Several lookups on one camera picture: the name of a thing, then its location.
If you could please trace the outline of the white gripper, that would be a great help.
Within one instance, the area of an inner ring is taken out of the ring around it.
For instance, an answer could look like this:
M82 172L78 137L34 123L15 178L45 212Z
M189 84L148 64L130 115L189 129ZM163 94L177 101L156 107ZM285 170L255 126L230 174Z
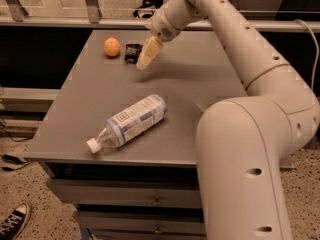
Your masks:
M185 6L182 3L169 1L162 5L145 22L145 27L154 36L144 42L136 67L139 70L145 70L163 49L163 42L169 42L176 38L186 25Z

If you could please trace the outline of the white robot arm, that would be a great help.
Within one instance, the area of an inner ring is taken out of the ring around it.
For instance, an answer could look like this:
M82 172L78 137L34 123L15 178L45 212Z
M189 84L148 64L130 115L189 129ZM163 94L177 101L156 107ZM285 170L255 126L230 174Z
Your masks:
M169 0L146 25L143 70L191 22L207 18L246 90L209 107L196 130L207 240L292 240L280 163L319 127L319 102L229 0Z

